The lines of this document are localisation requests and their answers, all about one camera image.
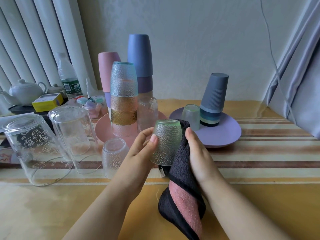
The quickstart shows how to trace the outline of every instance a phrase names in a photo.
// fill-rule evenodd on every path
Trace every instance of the pink cup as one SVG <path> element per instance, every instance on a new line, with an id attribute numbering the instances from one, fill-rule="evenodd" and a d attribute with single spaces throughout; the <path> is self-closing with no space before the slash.
<path id="1" fill-rule="evenodd" d="M 110 92 L 110 76 L 114 61 L 121 61 L 117 52 L 101 52 L 98 55 L 99 72 L 104 92 Z"/>

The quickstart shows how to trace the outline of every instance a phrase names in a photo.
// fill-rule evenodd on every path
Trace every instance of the gray curtain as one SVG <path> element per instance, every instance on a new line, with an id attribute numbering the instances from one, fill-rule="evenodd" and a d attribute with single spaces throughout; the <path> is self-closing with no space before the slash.
<path id="1" fill-rule="evenodd" d="M 320 139 L 320 0 L 312 0 L 279 67 L 283 94 L 299 127 Z M 275 76 L 264 101 L 292 121 Z"/>

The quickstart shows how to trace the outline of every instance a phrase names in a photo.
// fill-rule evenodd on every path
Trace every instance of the towel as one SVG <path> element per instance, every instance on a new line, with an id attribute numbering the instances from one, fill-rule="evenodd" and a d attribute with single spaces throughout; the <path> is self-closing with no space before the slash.
<path id="1" fill-rule="evenodd" d="M 201 239 L 201 219 L 206 211 L 205 202 L 190 167 L 190 147 L 186 139 L 189 122 L 180 121 L 182 140 L 169 171 L 169 186 L 163 191 L 159 213 L 173 223 L 188 239 Z"/>

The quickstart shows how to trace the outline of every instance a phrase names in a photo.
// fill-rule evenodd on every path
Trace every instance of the water bottle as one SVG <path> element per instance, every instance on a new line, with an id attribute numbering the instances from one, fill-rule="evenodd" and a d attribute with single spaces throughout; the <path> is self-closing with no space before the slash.
<path id="1" fill-rule="evenodd" d="M 66 90 L 68 99 L 72 99 L 76 96 L 82 95 L 81 87 L 79 84 L 76 71 L 73 68 L 70 61 L 67 59 L 65 53 L 57 53 L 58 61 L 58 73 L 62 84 Z"/>

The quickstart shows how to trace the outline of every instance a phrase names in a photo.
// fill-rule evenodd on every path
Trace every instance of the left hand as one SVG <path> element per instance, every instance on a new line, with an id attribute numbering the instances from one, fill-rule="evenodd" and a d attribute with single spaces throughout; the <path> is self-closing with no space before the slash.
<path id="1" fill-rule="evenodd" d="M 146 138 L 153 132 L 153 127 L 141 131 L 134 140 L 126 158 L 109 184 L 109 187 L 120 187 L 124 190 L 129 204 L 141 192 L 146 178 L 154 165 L 150 158 L 158 145 L 158 137 L 152 135 L 149 141 Z"/>

